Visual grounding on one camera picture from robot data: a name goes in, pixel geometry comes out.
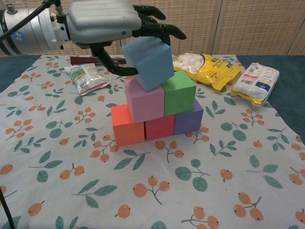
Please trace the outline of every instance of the block tower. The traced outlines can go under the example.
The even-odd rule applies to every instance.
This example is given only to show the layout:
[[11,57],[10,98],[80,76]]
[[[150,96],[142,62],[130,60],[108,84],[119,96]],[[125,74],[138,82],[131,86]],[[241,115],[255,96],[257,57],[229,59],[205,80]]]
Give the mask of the block tower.
[[125,80],[127,104],[111,108],[117,146],[199,130],[203,108],[195,99],[196,83],[174,72],[170,46],[140,37],[122,51],[139,74]]

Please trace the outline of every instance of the bag of marshmallows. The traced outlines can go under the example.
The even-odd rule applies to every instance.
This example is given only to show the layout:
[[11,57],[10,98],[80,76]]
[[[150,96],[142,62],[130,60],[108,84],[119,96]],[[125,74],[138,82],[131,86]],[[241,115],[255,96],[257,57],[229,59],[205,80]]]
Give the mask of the bag of marshmallows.
[[186,52],[174,58],[173,66],[175,71],[185,71],[194,81],[211,85],[218,91],[242,69],[211,55],[194,52]]
[[252,63],[233,86],[231,96],[250,101],[254,108],[260,107],[267,101],[278,77],[278,70]]

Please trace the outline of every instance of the package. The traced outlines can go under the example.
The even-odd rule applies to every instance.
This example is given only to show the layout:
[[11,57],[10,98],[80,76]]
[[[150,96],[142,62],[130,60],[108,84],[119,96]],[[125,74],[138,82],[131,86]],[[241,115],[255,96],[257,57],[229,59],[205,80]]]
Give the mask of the package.
[[185,71],[194,81],[211,85],[218,91],[242,70],[242,67],[211,55],[193,52],[186,52],[174,58],[173,66],[175,71]]
[[74,81],[80,95],[86,95],[110,84],[93,63],[65,67],[65,71]]
[[260,107],[267,101],[278,77],[278,70],[252,63],[233,86],[231,96],[251,101],[254,108]]

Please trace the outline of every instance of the yellow snack bag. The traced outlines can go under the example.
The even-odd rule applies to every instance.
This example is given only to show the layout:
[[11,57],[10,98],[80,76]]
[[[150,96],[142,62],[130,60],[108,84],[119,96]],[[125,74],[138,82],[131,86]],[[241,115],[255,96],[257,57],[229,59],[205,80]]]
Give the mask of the yellow snack bag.
[[227,61],[194,52],[186,52],[174,58],[173,67],[175,71],[185,71],[194,81],[211,85],[218,91],[242,70],[242,67]]

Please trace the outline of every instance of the purple foam cube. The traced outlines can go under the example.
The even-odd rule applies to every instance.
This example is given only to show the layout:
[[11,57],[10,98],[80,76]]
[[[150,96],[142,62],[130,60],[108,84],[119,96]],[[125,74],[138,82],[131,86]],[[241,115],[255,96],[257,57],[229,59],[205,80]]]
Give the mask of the purple foam cube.
[[202,116],[203,108],[195,99],[193,110],[176,114],[174,134],[181,135],[199,130]]
[[164,116],[164,90],[157,88],[146,92],[135,80],[125,80],[126,100],[134,123]]

